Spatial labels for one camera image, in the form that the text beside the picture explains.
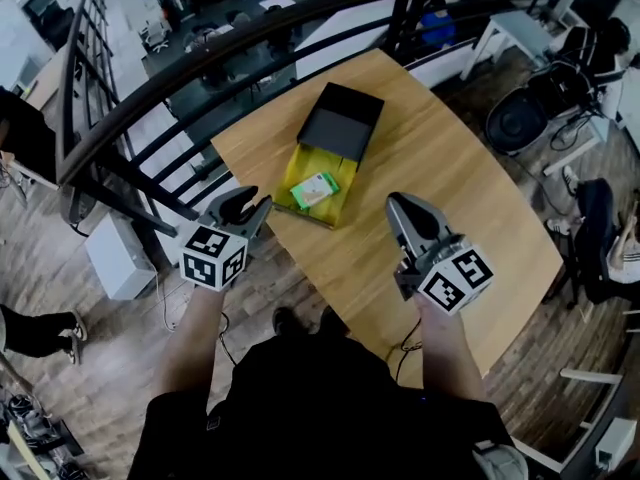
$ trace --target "shoe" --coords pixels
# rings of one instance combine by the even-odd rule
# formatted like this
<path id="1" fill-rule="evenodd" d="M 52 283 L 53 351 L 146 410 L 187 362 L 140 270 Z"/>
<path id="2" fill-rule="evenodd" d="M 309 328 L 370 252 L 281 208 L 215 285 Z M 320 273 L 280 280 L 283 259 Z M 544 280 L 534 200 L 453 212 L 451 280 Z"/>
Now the shoe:
<path id="1" fill-rule="evenodd" d="M 564 180 L 564 184 L 567 186 L 567 190 L 569 191 L 569 194 L 571 194 L 571 197 L 576 197 L 580 178 L 578 178 L 570 166 L 565 165 L 562 168 L 562 179 Z"/>
<path id="2" fill-rule="evenodd" d="M 547 229 L 553 233 L 569 236 L 571 234 L 571 226 L 566 219 L 547 219 L 545 221 Z"/>
<path id="3" fill-rule="evenodd" d="M 87 341 L 89 334 L 87 333 L 87 327 L 84 325 L 80 314 L 75 309 L 72 309 L 71 313 L 73 313 L 73 316 L 76 318 L 76 326 L 71 329 L 71 332 L 80 341 Z"/>
<path id="4" fill-rule="evenodd" d="M 75 334 L 69 336 L 71 340 L 71 350 L 65 350 L 64 353 L 67 354 L 69 361 L 71 364 L 80 364 L 80 352 L 78 350 L 78 338 L 76 338 Z"/>
<path id="5" fill-rule="evenodd" d="M 276 336 L 305 336 L 309 334 L 291 308 L 278 308 L 273 312 L 273 330 Z"/>
<path id="6" fill-rule="evenodd" d="M 344 338 L 349 334 L 349 328 L 338 316 L 338 314 L 327 306 L 320 317 L 320 329 L 318 334 L 332 338 Z"/>

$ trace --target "person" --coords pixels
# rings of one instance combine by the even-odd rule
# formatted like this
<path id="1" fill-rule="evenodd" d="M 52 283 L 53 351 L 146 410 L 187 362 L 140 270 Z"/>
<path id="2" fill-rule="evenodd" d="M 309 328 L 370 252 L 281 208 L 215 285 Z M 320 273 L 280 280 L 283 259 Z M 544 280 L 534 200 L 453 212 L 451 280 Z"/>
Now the person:
<path id="1" fill-rule="evenodd" d="M 87 328 L 76 311 L 24 316 L 0 304 L 0 350 L 23 356 L 46 357 L 62 350 L 71 364 L 78 364 L 78 340 L 86 341 Z M 33 387 L 0 352 L 0 368 L 29 396 Z"/>
<path id="2" fill-rule="evenodd" d="M 195 288 L 156 369 L 129 480 L 255 469 L 300 474 L 305 466 L 314 473 L 410 467 L 431 478 L 527 478 L 486 401 L 460 315 L 422 295 L 414 302 L 424 389 L 399 387 L 382 359 L 345 336 L 332 311 L 309 334 L 291 309 L 279 308 L 275 336 L 247 352 L 226 400 L 207 416 L 224 297 Z M 501 468 L 504 476 L 483 473 Z M 507 476 L 509 469 L 516 475 Z"/>
<path id="3" fill-rule="evenodd" d="M 615 120 L 624 74 L 619 56 L 629 50 L 630 42 L 629 28 L 620 19 L 611 18 L 597 31 L 580 26 L 567 29 L 551 42 L 549 56 L 582 66 L 599 89 L 600 111 Z"/>
<path id="4" fill-rule="evenodd" d="M 638 201 L 634 201 L 623 228 L 616 236 L 613 226 L 613 193 L 607 181 L 582 181 L 568 165 L 562 169 L 562 178 L 569 194 L 578 200 L 580 217 L 574 222 L 587 225 L 590 239 L 598 242 L 594 245 L 602 244 L 604 247 L 609 281 L 625 285 L 618 286 L 615 294 L 631 301 L 640 300 Z M 572 221 L 549 219 L 546 225 L 550 231 L 568 236 Z"/>
<path id="5" fill-rule="evenodd" d="M 42 112 L 0 86 L 0 153 L 5 165 L 13 158 L 56 183 L 56 134 Z"/>
<path id="6" fill-rule="evenodd" d="M 429 7 L 439 10 L 424 14 L 418 23 L 418 29 L 438 27 L 422 34 L 422 41 L 432 46 L 434 51 L 447 49 L 454 44 L 456 26 L 449 12 L 444 9 L 446 5 L 445 0 L 431 0 Z"/>

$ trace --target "yellow tray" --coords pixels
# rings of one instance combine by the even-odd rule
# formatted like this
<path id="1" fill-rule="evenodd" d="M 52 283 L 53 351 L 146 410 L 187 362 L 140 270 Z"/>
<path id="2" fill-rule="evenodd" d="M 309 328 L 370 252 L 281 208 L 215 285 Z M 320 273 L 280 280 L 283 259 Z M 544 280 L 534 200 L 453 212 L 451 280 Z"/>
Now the yellow tray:
<path id="1" fill-rule="evenodd" d="M 293 152 L 284 179 L 273 196 L 275 208 L 306 217 L 319 224 L 333 228 L 338 223 L 340 212 L 347 199 L 349 188 L 356 177 L 358 163 L 329 151 L 298 144 Z M 302 210 L 290 190 L 314 174 L 328 172 L 340 190 L 311 208 Z"/>

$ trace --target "railing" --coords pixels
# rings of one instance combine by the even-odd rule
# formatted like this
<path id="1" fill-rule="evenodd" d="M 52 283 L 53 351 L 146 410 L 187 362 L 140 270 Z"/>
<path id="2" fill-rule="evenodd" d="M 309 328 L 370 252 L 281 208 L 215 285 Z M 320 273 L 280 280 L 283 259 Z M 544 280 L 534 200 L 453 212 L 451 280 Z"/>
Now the railing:
<path id="1" fill-rule="evenodd" d="M 264 104 L 265 101 L 277 97 L 303 80 L 292 80 L 289 85 L 279 91 L 263 97 L 249 112 L 229 119 L 216 129 L 210 130 L 210 134 L 206 137 L 194 140 L 190 148 L 170 161 L 153 177 L 141 170 L 142 164 L 157 154 L 177 134 L 222 103 L 234 98 L 241 91 L 251 89 L 265 77 L 306 56 L 344 39 L 380 27 L 388 28 L 375 44 L 368 48 L 382 48 L 392 58 L 406 65 L 415 58 L 424 56 L 425 52 L 433 46 L 420 41 L 422 34 L 449 25 L 446 23 L 416 30 L 416 25 L 426 12 L 447 9 L 452 15 L 457 16 L 452 21 L 457 26 L 463 23 L 468 25 L 478 20 L 487 21 L 497 9 L 509 6 L 517 5 L 530 14 L 539 14 L 543 9 L 555 5 L 554 0 L 461 0 L 436 7 L 430 3 L 431 0 L 395 0 L 393 12 L 388 17 L 340 32 L 298 51 L 281 52 L 281 55 L 275 58 L 272 56 L 264 66 L 242 79 L 229 83 L 220 92 L 213 94 L 208 101 L 180 116 L 173 126 L 134 155 L 128 145 L 127 131 L 154 107 L 170 99 L 176 91 L 188 83 L 222 66 L 232 57 L 244 54 L 249 48 L 268 41 L 274 34 L 290 31 L 302 24 L 326 18 L 344 9 L 377 1 L 382 0 L 307 0 L 295 6 L 265 14 L 246 23 L 242 28 L 235 28 L 215 37 L 207 42 L 206 47 L 196 48 L 185 54 L 153 76 L 126 99 L 119 101 L 111 69 L 111 51 L 107 42 L 105 0 L 82 0 L 69 34 L 67 58 L 61 82 L 60 126 L 56 138 L 58 183 L 72 185 L 130 217 L 145 221 L 158 231 L 175 236 L 176 229 L 158 216 L 153 201 L 161 203 L 186 219 L 197 219 L 199 215 L 194 210 L 194 206 L 210 195 L 219 186 L 220 180 L 226 177 L 219 178 L 217 182 L 214 181 L 188 201 L 183 201 L 181 197 L 198 182 L 207 179 L 213 171 L 219 171 L 223 166 L 222 160 L 210 162 L 171 192 L 162 186 L 162 182 L 198 153 L 210 147 L 211 138 L 222 130 Z M 479 8 L 486 9 L 487 6 L 490 10 L 478 12 Z M 471 31 L 466 28 L 465 34 L 477 37 L 483 29 L 484 26 Z M 460 38 L 455 36 L 451 38 L 453 42 L 457 42 L 458 39 Z M 79 69 L 81 79 L 76 84 L 74 80 L 77 79 Z M 73 115 L 74 87 L 81 93 L 80 98 L 83 102 L 83 116 L 80 117 Z M 125 148 L 129 148 L 129 159 L 123 154 Z M 117 191 L 109 188 L 108 184 L 103 183 L 103 180 L 110 176 L 108 173 L 142 191 L 151 202 L 151 213 L 141 205 L 128 201 Z"/>

